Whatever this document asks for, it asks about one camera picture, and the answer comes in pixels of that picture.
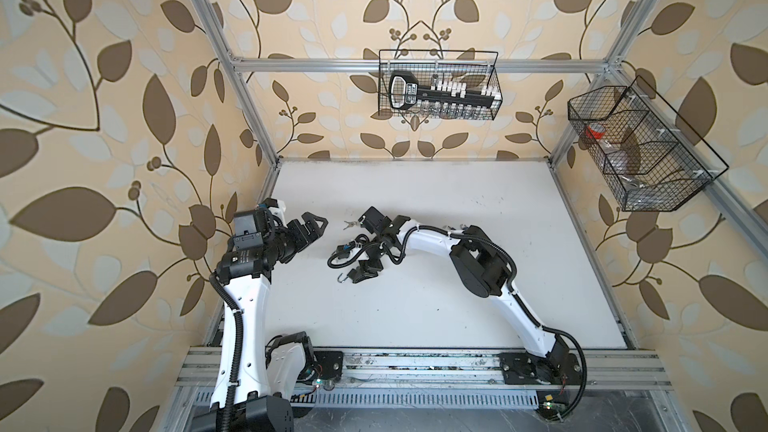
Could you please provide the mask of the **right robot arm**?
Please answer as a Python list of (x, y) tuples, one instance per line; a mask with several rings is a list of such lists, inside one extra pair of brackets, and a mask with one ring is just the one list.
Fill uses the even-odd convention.
[(341, 282), (360, 283), (383, 270), (382, 259), (400, 265), (415, 252), (445, 257), (462, 285), (474, 296), (489, 299), (520, 338), (522, 353), (499, 355), (504, 381), (556, 387), (539, 396), (537, 414), (547, 422), (563, 422), (580, 405), (588, 382), (584, 349), (576, 338), (546, 325), (515, 285), (517, 265), (511, 255), (477, 226), (445, 229), (399, 215), (391, 220), (371, 208), (359, 218), (366, 232), (336, 247), (327, 260), (331, 269), (350, 271)]

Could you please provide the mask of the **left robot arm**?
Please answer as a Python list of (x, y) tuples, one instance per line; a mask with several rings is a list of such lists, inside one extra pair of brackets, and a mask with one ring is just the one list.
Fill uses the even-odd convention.
[(305, 212), (284, 217), (285, 205), (267, 199), (233, 217), (233, 236), (209, 282), (225, 305), (220, 365), (208, 412), (193, 431), (291, 431), (299, 384), (316, 392), (322, 365), (306, 332), (266, 334), (273, 271), (320, 239), (327, 219)]

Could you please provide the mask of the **black socket set holder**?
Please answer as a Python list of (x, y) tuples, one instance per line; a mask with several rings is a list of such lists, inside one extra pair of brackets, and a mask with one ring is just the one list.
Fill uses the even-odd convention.
[(413, 73), (404, 70), (390, 75), (384, 96), (392, 109), (400, 111), (413, 107), (422, 112), (433, 107), (440, 110), (491, 111), (502, 103), (502, 94), (496, 86), (484, 85), (477, 91), (464, 82), (444, 81), (439, 76), (421, 82)]

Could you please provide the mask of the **red capped item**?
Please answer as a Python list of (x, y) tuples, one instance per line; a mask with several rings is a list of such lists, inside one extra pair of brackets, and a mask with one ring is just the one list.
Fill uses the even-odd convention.
[(606, 129), (601, 123), (589, 123), (584, 130), (585, 138), (592, 141), (601, 141), (606, 133)]

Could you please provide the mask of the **clear plastic bag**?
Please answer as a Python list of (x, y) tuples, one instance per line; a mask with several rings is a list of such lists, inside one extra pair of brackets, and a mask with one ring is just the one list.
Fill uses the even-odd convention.
[(625, 167), (616, 169), (611, 166), (610, 172), (617, 179), (624, 191), (621, 205), (628, 211), (661, 210), (666, 206), (667, 192), (663, 187), (668, 183), (666, 179), (647, 179), (627, 173)]

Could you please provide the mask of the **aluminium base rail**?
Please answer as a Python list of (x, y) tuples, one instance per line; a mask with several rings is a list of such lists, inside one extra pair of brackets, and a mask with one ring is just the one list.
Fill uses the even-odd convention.
[(292, 404), (320, 408), (534, 410), (566, 404), (581, 385), (589, 392), (669, 391), (654, 352), (586, 351), (587, 365), (569, 360), (564, 378), (547, 384), (520, 352), (501, 349), (319, 348), (322, 371), (297, 384)]

